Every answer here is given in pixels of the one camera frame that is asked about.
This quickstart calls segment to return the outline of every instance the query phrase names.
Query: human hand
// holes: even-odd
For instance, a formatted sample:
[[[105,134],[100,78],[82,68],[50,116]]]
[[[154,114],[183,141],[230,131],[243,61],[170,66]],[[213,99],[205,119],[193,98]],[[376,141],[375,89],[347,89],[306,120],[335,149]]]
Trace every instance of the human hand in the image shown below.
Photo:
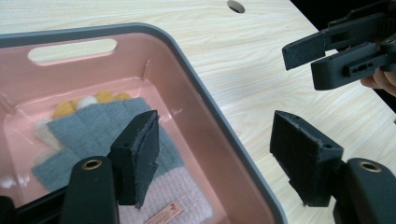
[[[396,72],[384,72],[376,68],[372,76],[361,79],[361,85],[387,91],[396,97]]]

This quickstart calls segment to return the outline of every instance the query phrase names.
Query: light wood grain surface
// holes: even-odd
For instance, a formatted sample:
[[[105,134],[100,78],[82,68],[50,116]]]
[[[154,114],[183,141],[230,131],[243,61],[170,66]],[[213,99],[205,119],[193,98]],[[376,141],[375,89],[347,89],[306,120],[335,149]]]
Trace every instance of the light wood grain surface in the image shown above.
[[[315,91],[309,65],[286,71],[281,49],[316,30],[288,0],[0,1],[0,33],[144,22],[179,44],[283,206],[289,223],[333,223],[329,208],[304,207],[269,153],[275,110],[301,116],[345,148],[396,173],[396,119],[359,82]]]

